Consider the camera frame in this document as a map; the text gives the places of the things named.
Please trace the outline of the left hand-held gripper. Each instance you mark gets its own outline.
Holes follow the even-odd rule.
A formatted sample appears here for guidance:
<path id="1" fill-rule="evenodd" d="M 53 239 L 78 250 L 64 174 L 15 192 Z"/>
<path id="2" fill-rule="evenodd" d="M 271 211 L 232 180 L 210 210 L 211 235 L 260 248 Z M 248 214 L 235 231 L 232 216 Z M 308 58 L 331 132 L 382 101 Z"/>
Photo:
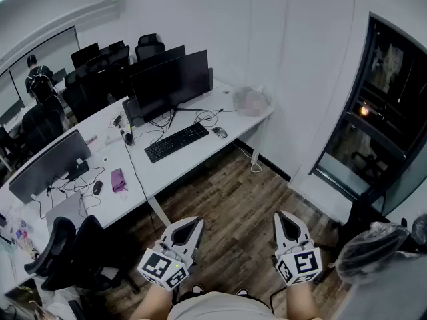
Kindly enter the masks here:
<path id="1" fill-rule="evenodd" d="M 201 217 L 187 217 L 166 228 L 152 248 L 147 248 L 137 271 L 150 283 L 168 291 L 187 279 L 194 269 L 194 253 L 204 231 Z"/>

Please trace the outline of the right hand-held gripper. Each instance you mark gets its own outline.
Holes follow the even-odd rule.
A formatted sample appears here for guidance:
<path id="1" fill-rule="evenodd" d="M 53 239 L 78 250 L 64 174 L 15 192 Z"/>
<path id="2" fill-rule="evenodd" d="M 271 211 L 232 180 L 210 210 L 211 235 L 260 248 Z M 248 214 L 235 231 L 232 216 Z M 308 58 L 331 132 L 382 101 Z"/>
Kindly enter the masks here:
<path id="1" fill-rule="evenodd" d="M 277 249 L 276 271 L 286 286 L 312 281 L 322 271 L 320 249 L 314 247 L 307 225 L 295 215 L 276 211 L 274 213 L 274 240 Z M 285 248 L 286 244 L 294 245 Z"/>

